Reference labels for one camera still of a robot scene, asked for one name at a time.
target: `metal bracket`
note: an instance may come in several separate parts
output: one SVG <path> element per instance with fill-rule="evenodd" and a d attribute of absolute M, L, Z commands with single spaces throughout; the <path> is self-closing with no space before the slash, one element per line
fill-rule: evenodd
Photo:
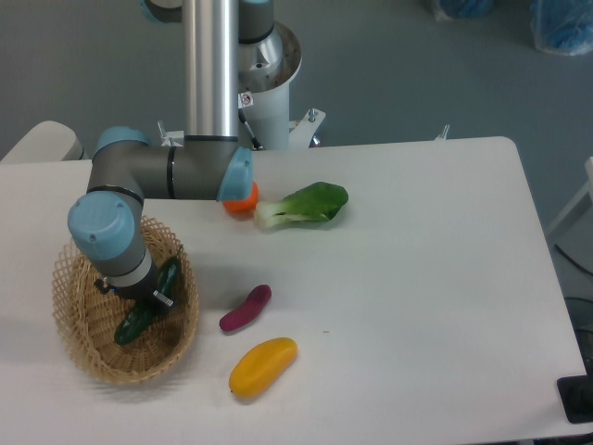
<path fill-rule="evenodd" d="M 439 136 L 436 137 L 436 141 L 446 141 L 447 140 L 447 136 L 448 136 L 448 131 L 451 128 L 451 126 L 449 124 L 445 125 L 445 128 L 443 128 L 443 131 L 441 132 L 441 134 Z"/>
<path fill-rule="evenodd" d="M 169 297 L 167 297 L 164 294 L 161 294 L 157 290 L 155 290 L 152 293 L 152 295 L 153 295 L 153 297 L 155 297 L 158 301 L 160 301 L 161 303 L 163 303 L 168 308 L 170 308 L 173 305 L 173 300 L 172 299 L 170 299 Z"/>
<path fill-rule="evenodd" d="M 288 135 L 291 149 L 309 148 L 315 137 L 315 132 L 325 119 L 325 113 L 320 109 L 311 108 L 300 122 L 296 122 L 294 130 Z"/>
<path fill-rule="evenodd" d="M 160 133 L 160 146 L 183 146 L 183 130 L 179 132 L 167 132 L 165 131 L 163 121 L 158 121 L 157 126 Z"/>

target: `silver metal pole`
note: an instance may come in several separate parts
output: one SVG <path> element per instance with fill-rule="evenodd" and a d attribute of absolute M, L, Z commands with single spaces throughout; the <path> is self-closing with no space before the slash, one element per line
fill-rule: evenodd
<path fill-rule="evenodd" d="M 238 2 L 183 0 L 183 30 L 185 134 L 236 137 Z"/>

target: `white cylinder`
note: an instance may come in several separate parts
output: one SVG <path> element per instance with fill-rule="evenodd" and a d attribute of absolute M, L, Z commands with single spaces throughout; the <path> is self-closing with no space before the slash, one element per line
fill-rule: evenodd
<path fill-rule="evenodd" d="M 252 96 L 254 105 L 243 108 L 251 130 L 266 150 L 287 150 L 290 82 Z M 253 146 L 245 127 L 239 131 L 239 142 Z"/>

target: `light blue joint cap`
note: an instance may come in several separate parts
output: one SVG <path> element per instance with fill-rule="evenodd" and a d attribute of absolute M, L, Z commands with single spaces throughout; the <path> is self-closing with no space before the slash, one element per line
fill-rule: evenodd
<path fill-rule="evenodd" d="M 150 138 L 140 130 L 134 130 L 130 127 L 111 127 L 107 128 L 99 137 L 99 142 L 96 144 L 96 151 L 93 155 L 93 160 L 99 151 L 106 146 L 121 141 L 138 141 L 144 145 L 150 145 Z"/>
<path fill-rule="evenodd" d="M 217 201 L 242 201 L 251 195 L 253 163 L 251 150 L 240 146 L 234 152 L 229 168 L 222 179 Z"/>
<path fill-rule="evenodd" d="M 130 207 L 111 192 L 81 197 L 68 213 L 74 243 L 91 260 L 118 257 L 132 243 L 134 219 Z"/>
<path fill-rule="evenodd" d="M 140 9 L 142 10 L 142 13 L 145 15 L 145 17 L 153 23 L 162 23 L 162 21 L 152 15 L 152 12 L 150 12 L 150 9 L 148 9 L 145 0 L 140 0 Z"/>

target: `purple sweet potato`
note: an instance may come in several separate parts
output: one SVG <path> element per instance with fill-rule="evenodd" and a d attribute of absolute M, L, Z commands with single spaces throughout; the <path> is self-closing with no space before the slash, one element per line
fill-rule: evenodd
<path fill-rule="evenodd" d="M 224 332 L 231 332 L 250 324 L 263 311 L 270 298 L 271 289 L 268 285 L 257 286 L 238 308 L 233 309 L 221 318 L 219 323 L 221 329 Z"/>

